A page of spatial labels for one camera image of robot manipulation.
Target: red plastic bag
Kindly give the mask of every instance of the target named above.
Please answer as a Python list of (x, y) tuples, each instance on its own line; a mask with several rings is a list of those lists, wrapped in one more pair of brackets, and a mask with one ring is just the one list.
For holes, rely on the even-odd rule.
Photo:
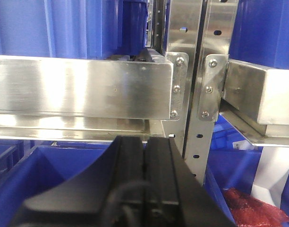
[(235, 188), (223, 194), (239, 227), (281, 227), (281, 223), (289, 222), (284, 211)]

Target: blue plastic bin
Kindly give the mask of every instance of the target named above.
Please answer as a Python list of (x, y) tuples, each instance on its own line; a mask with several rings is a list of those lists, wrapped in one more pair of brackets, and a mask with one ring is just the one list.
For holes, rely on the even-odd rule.
[(104, 59), (115, 53), (122, 0), (0, 0), (0, 54)]
[(230, 58), (289, 69), (289, 0), (239, 0)]
[(123, 0), (122, 46), (117, 54), (138, 55), (145, 47), (147, 0)]
[(0, 145), (0, 179), (16, 164), (18, 149), (16, 146)]
[(103, 152), (103, 149), (37, 147), (0, 181), (0, 227), (7, 226), (26, 198), (77, 175)]
[(238, 148), (238, 141), (242, 143), (246, 139), (222, 116), (219, 116), (218, 121), (215, 123), (215, 127), (212, 134), (210, 149), (222, 149), (222, 148)]
[[(204, 188), (231, 220), (233, 218), (222, 190), (234, 187), (250, 194), (260, 157), (261, 152), (254, 150), (210, 151)], [(281, 197), (281, 209), (289, 215), (289, 176)], [(289, 227), (289, 223), (284, 223), (283, 226)]]

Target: cable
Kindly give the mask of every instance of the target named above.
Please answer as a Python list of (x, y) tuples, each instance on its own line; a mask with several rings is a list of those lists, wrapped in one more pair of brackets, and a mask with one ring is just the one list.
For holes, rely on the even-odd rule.
[(107, 198), (105, 209), (102, 213), (102, 219), (101, 219), (102, 227), (112, 226), (111, 221), (115, 217), (117, 213), (116, 211), (120, 209), (119, 205), (121, 203), (121, 199), (123, 198), (124, 194), (129, 191), (133, 191), (139, 188), (146, 188), (152, 191), (156, 197), (158, 208), (162, 211), (161, 214), (164, 216), (164, 218), (168, 222), (172, 221), (172, 218), (168, 217), (166, 213), (164, 212), (164, 210), (162, 209), (162, 201), (156, 189), (148, 181), (139, 180), (139, 181), (132, 181), (132, 182), (122, 184), (110, 193), (110, 195)]
[(128, 222), (128, 225), (130, 227), (140, 227), (140, 223), (139, 221), (135, 218), (135, 215), (133, 213), (133, 210), (127, 206), (127, 205), (124, 205), (121, 207), (122, 210), (124, 211), (125, 213), (125, 216), (127, 218), (127, 222)]

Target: round hole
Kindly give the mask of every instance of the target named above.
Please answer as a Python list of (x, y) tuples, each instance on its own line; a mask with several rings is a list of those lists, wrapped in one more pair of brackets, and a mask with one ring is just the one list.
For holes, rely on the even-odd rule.
[(221, 35), (221, 34), (222, 34), (222, 31), (220, 31), (220, 30), (214, 31), (214, 35)]

